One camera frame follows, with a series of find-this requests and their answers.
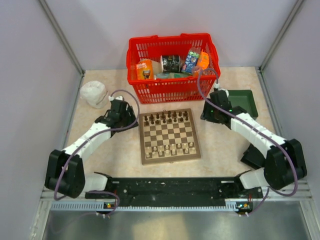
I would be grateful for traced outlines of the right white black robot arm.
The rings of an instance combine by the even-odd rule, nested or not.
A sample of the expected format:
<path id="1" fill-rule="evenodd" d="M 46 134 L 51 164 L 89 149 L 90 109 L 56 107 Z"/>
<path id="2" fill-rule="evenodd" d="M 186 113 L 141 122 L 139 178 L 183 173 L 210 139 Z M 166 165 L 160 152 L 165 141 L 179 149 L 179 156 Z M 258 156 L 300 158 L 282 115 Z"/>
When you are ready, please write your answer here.
<path id="1" fill-rule="evenodd" d="M 232 106 L 225 90 L 215 90 L 205 98 L 201 119 L 222 124 L 249 141 L 242 162 L 253 168 L 240 174 L 233 192 L 245 198 L 252 188 L 271 187 L 280 190 L 307 176 L 302 144 L 288 140 L 260 125 L 241 106 Z"/>

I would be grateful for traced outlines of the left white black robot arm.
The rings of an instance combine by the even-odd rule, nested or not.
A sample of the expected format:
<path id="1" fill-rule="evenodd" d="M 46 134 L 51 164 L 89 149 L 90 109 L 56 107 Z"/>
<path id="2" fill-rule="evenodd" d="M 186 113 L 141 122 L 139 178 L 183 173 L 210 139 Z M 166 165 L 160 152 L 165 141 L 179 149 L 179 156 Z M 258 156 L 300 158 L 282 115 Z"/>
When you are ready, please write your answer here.
<path id="1" fill-rule="evenodd" d="M 84 135 L 68 147 L 50 153 L 44 182 L 47 189 L 73 199 L 91 191 L 105 199 L 113 194 L 108 175 L 100 172 L 86 175 L 84 171 L 84 162 L 101 144 L 115 133 L 138 126 L 133 107 L 121 96 L 110 103 L 106 115 L 98 117 Z"/>

